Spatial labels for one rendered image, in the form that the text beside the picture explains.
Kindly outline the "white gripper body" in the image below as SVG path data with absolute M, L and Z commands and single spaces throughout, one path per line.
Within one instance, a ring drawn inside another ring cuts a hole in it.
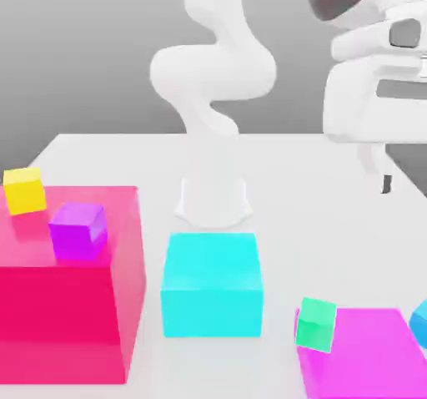
M 427 144 L 427 72 L 414 56 L 336 64 L 324 92 L 323 131 L 344 142 Z

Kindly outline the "small blue cube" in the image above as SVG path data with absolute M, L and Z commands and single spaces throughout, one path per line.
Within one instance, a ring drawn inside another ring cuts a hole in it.
M 409 319 L 409 328 L 418 344 L 427 350 L 427 299 L 413 311 Z

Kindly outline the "large magenta box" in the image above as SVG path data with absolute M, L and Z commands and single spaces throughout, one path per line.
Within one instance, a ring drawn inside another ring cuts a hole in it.
M 427 359 L 396 308 L 339 308 L 331 352 L 297 353 L 307 399 L 427 399 Z

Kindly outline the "small yellow cube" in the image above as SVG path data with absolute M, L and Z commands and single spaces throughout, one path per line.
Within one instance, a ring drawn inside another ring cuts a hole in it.
M 5 170 L 3 189 L 11 216 L 44 211 L 47 208 L 38 167 Z

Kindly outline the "large cyan box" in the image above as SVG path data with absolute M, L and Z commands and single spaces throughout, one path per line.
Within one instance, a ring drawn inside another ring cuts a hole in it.
M 160 288 L 166 337 L 259 337 L 264 284 L 253 233 L 173 233 Z

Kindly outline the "small green cube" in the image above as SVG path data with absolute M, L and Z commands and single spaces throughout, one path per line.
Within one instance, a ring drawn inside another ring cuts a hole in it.
M 334 339 L 337 305 L 304 297 L 299 308 L 295 343 L 310 350 L 330 353 Z

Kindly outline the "small purple cube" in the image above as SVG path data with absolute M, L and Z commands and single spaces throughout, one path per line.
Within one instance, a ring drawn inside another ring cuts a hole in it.
M 94 260 L 108 241 L 104 207 L 66 202 L 48 222 L 58 260 Z

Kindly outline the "large red box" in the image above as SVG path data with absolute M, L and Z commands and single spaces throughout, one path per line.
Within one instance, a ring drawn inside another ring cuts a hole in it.
M 0 187 L 0 384 L 123 384 L 146 291 L 138 190 L 48 186 L 47 209 L 11 216 Z M 95 260 L 59 260 L 48 223 L 66 202 L 105 210 Z

